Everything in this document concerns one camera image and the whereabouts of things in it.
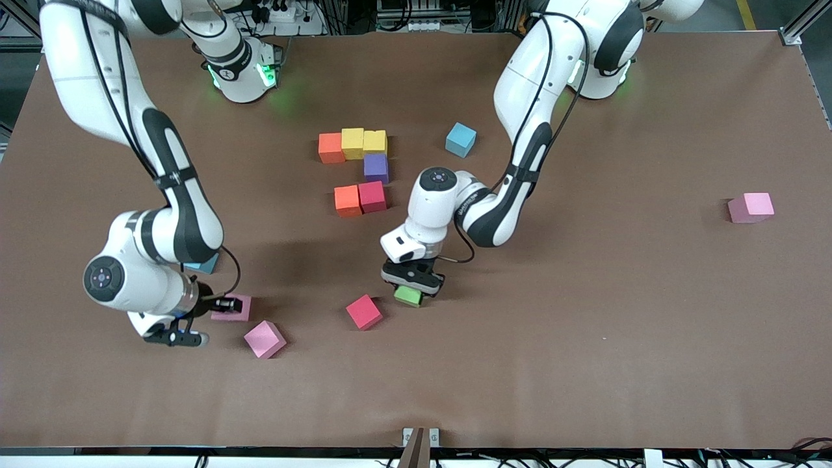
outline pink cube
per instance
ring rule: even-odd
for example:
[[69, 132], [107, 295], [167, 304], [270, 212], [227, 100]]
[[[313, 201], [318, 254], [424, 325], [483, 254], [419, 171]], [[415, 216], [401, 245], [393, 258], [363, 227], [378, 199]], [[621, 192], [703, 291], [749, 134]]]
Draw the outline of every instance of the pink cube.
[[286, 346], [286, 339], [277, 330], [275, 324], [267, 320], [263, 320], [246, 333], [245, 340], [248, 341], [258, 359], [269, 359], [280, 348]]
[[243, 306], [239, 311], [218, 312], [213, 311], [210, 314], [211, 320], [218, 321], [249, 321], [249, 313], [251, 312], [251, 296], [243, 296], [241, 294], [226, 294], [225, 297], [230, 299], [240, 299]]
[[761, 222], [775, 214], [768, 193], [744, 193], [728, 202], [728, 211], [730, 221], [739, 223]]
[[347, 306], [347, 312], [352, 317], [359, 330], [364, 331], [379, 323], [383, 318], [373, 300], [364, 294], [357, 301]]

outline brown table surface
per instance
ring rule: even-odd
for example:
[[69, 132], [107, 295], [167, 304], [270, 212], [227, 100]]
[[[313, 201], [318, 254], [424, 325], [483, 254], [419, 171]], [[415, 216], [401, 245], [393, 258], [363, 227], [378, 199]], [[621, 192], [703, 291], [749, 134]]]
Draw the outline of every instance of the brown table surface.
[[[648, 35], [614, 97], [578, 103], [511, 241], [442, 265], [421, 309], [392, 300], [378, 238], [417, 173], [490, 183], [505, 167], [492, 93], [516, 46], [298, 39], [280, 89], [237, 105], [188, 42], [136, 42], [256, 297], [250, 323], [199, 320], [198, 350], [146, 344], [85, 296], [113, 217], [163, 201], [128, 149], [70, 122], [41, 67], [0, 166], [0, 444], [386, 446], [421, 425], [446, 446], [828, 435], [832, 137], [800, 50], [773, 32]], [[456, 121], [478, 131], [464, 160], [443, 150]], [[322, 165], [316, 139], [359, 126], [390, 135], [392, 209], [340, 219], [333, 187], [362, 165]], [[730, 224], [742, 192], [770, 192], [776, 216]], [[452, 235], [445, 253], [465, 250]], [[233, 273], [223, 259], [207, 279]], [[385, 318], [362, 332], [344, 306], [365, 293]], [[268, 361], [243, 340], [264, 319], [290, 341]]]

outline green led light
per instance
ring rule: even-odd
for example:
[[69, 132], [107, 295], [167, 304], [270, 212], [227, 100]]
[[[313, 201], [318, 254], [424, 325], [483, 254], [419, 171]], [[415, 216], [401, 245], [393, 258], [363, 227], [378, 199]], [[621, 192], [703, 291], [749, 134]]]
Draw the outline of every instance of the green led light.
[[567, 83], [573, 84], [575, 82], [575, 78], [577, 77], [577, 73], [581, 70], [581, 66], [583, 66], [583, 60], [578, 59], [575, 63], [575, 69], [572, 70], [572, 75], [569, 76], [569, 81]]
[[208, 66], [208, 73], [210, 73], [210, 77], [214, 79], [214, 87], [220, 89], [220, 82], [216, 81], [216, 73], [214, 73], [214, 70], [211, 69], [210, 65]]
[[260, 78], [263, 79], [263, 84], [266, 87], [273, 87], [275, 85], [275, 71], [271, 67], [258, 63], [257, 72], [260, 73]]

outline metal frame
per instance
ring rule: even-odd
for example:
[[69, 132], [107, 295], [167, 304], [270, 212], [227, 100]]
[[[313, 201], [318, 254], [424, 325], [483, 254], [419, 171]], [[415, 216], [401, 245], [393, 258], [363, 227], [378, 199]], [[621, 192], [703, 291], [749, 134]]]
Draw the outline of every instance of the metal frame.
[[41, 25], [37, 21], [37, 12], [32, 14], [25, 2], [19, 2], [18, 0], [0, 0], [0, 7], [12, 15], [30, 34], [38, 39], [41, 38]]
[[815, 22], [820, 15], [827, 12], [832, 7], [832, 0], [813, 0], [813, 2], [795, 19], [788, 22], [785, 26], [780, 28], [780, 39], [786, 46], [800, 45], [800, 34], [806, 32], [806, 29]]

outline floor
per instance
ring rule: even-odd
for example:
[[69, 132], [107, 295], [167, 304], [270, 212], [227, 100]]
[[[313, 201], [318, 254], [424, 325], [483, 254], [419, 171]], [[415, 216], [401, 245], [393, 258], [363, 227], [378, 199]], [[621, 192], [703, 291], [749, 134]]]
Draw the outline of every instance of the floor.
[[[810, 0], [705, 0], [693, 17], [679, 24], [665, 23], [658, 32], [777, 29], [809, 3]], [[745, 9], [745, 15], [740, 14], [741, 8]], [[13, 19], [0, 29], [0, 36], [4, 37], [22, 34], [25, 31]], [[802, 40], [802, 50], [820, 99], [832, 105], [832, 12], [821, 17]], [[39, 53], [0, 50], [0, 122], [9, 127], [17, 120], [39, 60]], [[0, 134], [0, 161], [6, 142], [7, 138]]]

